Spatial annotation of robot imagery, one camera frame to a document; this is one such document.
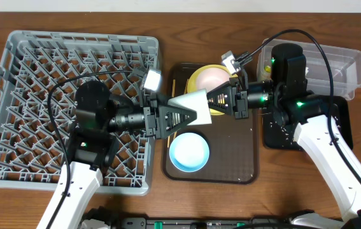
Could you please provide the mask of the white plastic cup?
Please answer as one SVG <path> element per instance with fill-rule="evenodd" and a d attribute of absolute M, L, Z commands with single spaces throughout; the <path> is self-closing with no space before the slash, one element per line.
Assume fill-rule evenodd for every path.
<path fill-rule="evenodd" d="M 189 124 L 190 126 L 212 124 L 206 94 L 206 89 L 203 88 L 192 93 L 187 93 L 185 95 L 169 99 L 168 104 L 195 111 L 197 113 L 197 118 Z"/>

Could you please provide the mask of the light blue bowl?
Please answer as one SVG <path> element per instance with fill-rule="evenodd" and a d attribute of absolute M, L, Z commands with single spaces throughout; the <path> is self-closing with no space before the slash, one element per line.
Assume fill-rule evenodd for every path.
<path fill-rule="evenodd" d="M 187 132 L 174 139 L 169 147 L 171 163 L 182 172 L 197 172 L 209 160 L 209 144 L 201 135 Z"/>

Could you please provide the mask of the green snack wrapper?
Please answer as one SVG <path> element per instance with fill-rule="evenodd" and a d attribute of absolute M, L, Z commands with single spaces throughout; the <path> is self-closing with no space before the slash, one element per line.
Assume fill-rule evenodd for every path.
<path fill-rule="evenodd" d="M 265 66 L 265 67 L 264 67 L 264 71 L 265 71 L 266 73 L 270 73 L 270 72 L 271 72 L 271 67 L 270 67 L 270 66 Z"/>

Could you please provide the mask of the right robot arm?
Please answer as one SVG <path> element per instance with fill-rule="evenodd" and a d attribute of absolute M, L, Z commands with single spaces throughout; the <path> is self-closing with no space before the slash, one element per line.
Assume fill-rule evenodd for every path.
<path fill-rule="evenodd" d="M 210 108 L 239 119 L 249 109 L 268 108 L 312 159 L 332 192 L 345 228 L 361 228 L 361 163 L 332 116 L 334 97 L 307 89 L 301 46 L 282 43 L 271 52 L 271 80 L 241 88 L 235 79 L 207 94 Z"/>

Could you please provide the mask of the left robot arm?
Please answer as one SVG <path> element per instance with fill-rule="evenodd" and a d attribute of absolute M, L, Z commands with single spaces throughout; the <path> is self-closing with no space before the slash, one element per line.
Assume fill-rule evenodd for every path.
<path fill-rule="evenodd" d="M 88 81 L 75 93 L 77 126 L 62 143 L 65 164 L 38 228 L 78 228 L 84 210 L 103 183 L 119 152 L 115 132 L 143 132 L 164 139 L 197 119 L 196 111 L 170 106 L 159 94 L 147 106 L 112 94 L 100 81 Z"/>

